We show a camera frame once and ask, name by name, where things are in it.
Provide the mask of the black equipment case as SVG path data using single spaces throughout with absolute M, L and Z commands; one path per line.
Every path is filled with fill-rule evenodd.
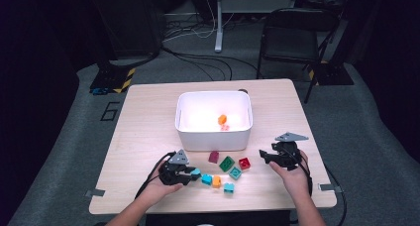
M 116 57 L 157 55 L 165 18 L 154 0 L 93 0 Z

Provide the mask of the white metal desk stand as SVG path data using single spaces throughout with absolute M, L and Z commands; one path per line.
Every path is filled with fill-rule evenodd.
M 270 13 L 276 9 L 293 7 L 296 0 L 217 0 L 217 32 L 214 51 L 223 47 L 223 14 Z

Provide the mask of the white plastic bin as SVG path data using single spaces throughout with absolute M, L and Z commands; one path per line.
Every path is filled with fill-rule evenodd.
M 220 130 L 222 114 L 229 131 Z M 178 97 L 174 126 L 186 151 L 241 151 L 253 127 L 250 96 L 240 90 L 184 92 Z

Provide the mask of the person's left hand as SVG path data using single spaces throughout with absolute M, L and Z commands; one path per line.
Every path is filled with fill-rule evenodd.
M 137 199 L 145 206 L 151 207 L 161 201 L 164 197 L 174 192 L 179 191 L 183 188 L 182 183 L 174 185 L 165 185 L 161 182 L 158 176 L 158 169 L 161 163 L 158 164 L 157 168 L 153 171 L 151 178 L 148 180 L 148 184 Z

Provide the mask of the black folding chair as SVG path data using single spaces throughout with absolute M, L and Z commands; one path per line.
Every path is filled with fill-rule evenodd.
M 340 25 L 331 11 L 311 8 L 280 8 L 269 13 L 262 28 L 256 79 L 262 60 L 301 63 L 316 69 L 330 39 Z

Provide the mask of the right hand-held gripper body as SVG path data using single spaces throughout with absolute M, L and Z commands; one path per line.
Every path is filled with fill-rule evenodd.
M 273 157 L 272 161 L 282 168 L 295 170 L 302 159 L 300 150 L 297 147 L 297 141 L 306 141 L 308 137 L 286 132 L 274 139 L 275 143 L 271 147 L 277 151 L 277 154 Z

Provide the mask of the black yellow striped stand base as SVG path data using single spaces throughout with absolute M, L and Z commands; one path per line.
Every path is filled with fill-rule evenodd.
M 123 93 L 129 88 L 135 71 L 134 68 L 99 70 L 90 85 L 90 90 L 94 88 L 108 88 L 108 94 Z

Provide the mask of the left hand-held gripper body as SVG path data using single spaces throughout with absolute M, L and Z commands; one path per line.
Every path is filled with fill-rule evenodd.
M 189 159 L 184 150 L 170 153 L 169 159 L 158 170 L 158 176 L 164 185 L 189 184 L 188 171 Z

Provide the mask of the person's right hand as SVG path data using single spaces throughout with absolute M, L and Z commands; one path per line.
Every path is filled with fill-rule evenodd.
M 300 154 L 302 166 L 297 169 L 287 170 L 275 162 L 269 163 L 269 166 L 282 178 L 283 184 L 296 207 L 308 206 L 312 202 L 305 173 L 305 170 L 308 169 L 307 156 L 303 151 Z

